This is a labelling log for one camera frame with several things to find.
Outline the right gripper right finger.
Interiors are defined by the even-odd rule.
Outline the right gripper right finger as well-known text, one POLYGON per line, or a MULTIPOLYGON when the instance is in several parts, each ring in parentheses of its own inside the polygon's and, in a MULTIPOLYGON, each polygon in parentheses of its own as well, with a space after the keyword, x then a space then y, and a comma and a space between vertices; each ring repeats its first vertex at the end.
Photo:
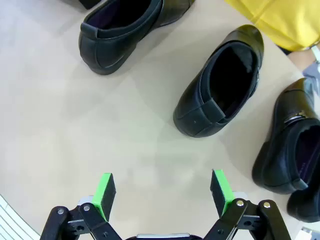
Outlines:
POLYGON ((213 170, 210 191, 219 219, 209 231, 211 240, 232 240, 247 230, 254 240, 290 240, 277 204, 270 199, 253 204, 236 198, 222 170, 213 170))

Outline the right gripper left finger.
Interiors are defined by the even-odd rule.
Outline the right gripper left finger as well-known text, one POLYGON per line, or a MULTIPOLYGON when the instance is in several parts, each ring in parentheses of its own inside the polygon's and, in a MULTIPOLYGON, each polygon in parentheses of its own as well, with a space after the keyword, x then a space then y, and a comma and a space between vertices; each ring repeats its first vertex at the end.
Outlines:
POLYGON ((104 173, 93 195, 74 209, 55 206, 49 213, 40 238, 42 240, 78 240, 90 234, 94 240, 120 240, 109 223, 116 195, 112 173, 104 173))

